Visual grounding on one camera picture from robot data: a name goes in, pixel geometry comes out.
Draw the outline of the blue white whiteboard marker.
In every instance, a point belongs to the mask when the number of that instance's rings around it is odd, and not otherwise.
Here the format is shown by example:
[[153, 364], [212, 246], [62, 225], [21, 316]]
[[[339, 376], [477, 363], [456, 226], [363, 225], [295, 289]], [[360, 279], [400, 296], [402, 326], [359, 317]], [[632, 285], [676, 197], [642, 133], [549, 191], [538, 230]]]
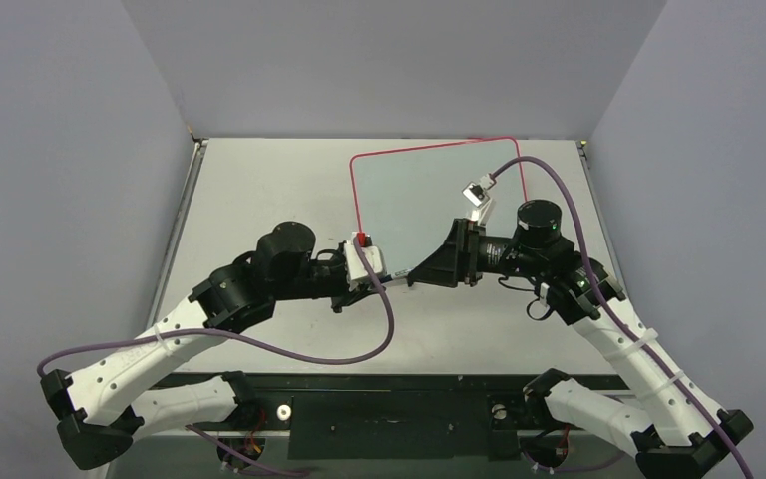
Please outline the blue white whiteboard marker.
[[382, 283], [387, 283], [391, 281], [405, 280], [411, 271], [412, 271], [411, 268], [406, 268], [406, 269], [390, 272], [387, 275], [383, 276], [380, 279], [380, 281]]

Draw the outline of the pink framed whiteboard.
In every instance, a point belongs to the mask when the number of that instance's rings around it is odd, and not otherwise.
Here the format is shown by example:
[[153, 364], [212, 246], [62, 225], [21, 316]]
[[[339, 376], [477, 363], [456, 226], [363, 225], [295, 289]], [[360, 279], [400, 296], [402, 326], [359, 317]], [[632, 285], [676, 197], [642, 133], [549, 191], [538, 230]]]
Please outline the pink framed whiteboard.
[[359, 228], [382, 251], [387, 271], [406, 271], [443, 242], [452, 220], [474, 205], [470, 182], [520, 153], [512, 138], [385, 147], [349, 161]]

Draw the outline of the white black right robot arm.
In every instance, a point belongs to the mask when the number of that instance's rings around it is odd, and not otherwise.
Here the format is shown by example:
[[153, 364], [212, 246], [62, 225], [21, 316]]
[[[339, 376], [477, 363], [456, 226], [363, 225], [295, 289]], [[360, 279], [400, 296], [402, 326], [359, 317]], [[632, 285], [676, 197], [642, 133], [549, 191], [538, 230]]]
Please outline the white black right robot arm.
[[547, 431], [584, 430], [631, 456], [647, 478], [704, 476], [736, 455], [751, 420], [702, 392], [664, 351], [655, 330], [619, 318], [631, 309], [628, 298], [598, 262], [563, 237], [561, 219], [561, 208], [547, 200], [521, 204], [508, 238], [456, 219], [408, 280], [444, 287], [475, 285], [484, 274], [527, 280], [548, 311], [613, 368], [636, 402], [628, 405], [549, 369], [524, 387], [525, 417]]

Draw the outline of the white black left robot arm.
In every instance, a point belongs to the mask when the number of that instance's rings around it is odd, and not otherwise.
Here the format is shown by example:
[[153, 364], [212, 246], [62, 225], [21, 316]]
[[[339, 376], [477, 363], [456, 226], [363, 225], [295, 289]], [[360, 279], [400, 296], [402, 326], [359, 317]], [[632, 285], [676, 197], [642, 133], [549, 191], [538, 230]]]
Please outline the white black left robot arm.
[[41, 388], [73, 463], [98, 468], [167, 430], [201, 423], [244, 429], [258, 421], [255, 393], [240, 371], [178, 387], [162, 381], [201, 353], [244, 340], [281, 301], [327, 298], [340, 312], [384, 293], [385, 260], [366, 234], [323, 251], [315, 243], [308, 226], [281, 223], [135, 339], [103, 344], [103, 359], [73, 372], [42, 361]]

